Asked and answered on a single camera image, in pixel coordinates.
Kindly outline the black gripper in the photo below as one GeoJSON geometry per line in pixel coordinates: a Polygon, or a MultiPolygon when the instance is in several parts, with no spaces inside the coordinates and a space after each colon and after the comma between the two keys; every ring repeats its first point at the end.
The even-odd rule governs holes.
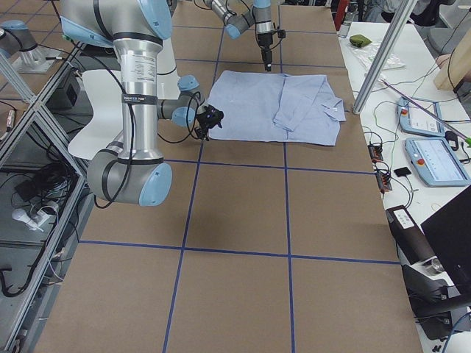
{"type": "Polygon", "coordinates": [[[269,32],[256,33],[256,42],[261,50],[265,71],[272,71],[272,49],[278,46],[285,37],[286,31],[284,29],[273,29],[269,32]],[[278,37],[279,41],[275,46],[272,46],[273,37],[275,35],[278,37]]]}
{"type": "Polygon", "coordinates": [[[196,120],[199,126],[195,128],[195,133],[198,139],[209,141],[208,132],[215,126],[222,128],[222,119],[224,113],[221,110],[208,105],[201,113],[196,114],[196,120]]]}

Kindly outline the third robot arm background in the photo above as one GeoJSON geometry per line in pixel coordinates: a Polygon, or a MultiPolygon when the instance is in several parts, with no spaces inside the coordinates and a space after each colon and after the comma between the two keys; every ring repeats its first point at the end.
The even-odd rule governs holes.
{"type": "Polygon", "coordinates": [[[55,62],[63,60],[60,50],[40,46],[20,20],[1,23],[1,53],[7,59],[19,54],[12,66],[23,74],[45,74],[55,62]]]}

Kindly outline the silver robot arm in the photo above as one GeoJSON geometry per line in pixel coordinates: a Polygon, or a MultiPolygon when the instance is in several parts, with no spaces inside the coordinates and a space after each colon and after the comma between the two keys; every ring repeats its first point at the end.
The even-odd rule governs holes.
{"type": "Polygon", "coordinates": [[[171,166],[157,148],[157,59],[169,45],[167,1],[63,1],[61,25],[73,40],[113,48],[121,66],[123,130],[90,162],[87,181],[108,203],[157,206],[167,197],[171,166]]]}
{"type": "Polygon", "coordinates": [[[202,2],[205,10],[211,10],[221,19],[225,32],[233,39],[255,27],[255,41],[261,51],[261,58],[264,69],[272,71],[273,49],[281,44],[286,38],[286,31],[276,26],[272,20],[272,8],[270,1],[254,1],[249,7],[245,1],[241,3],[246,7],[246,11],[238,14],[233,10],[229,1],[209,0],[202,2]]]}

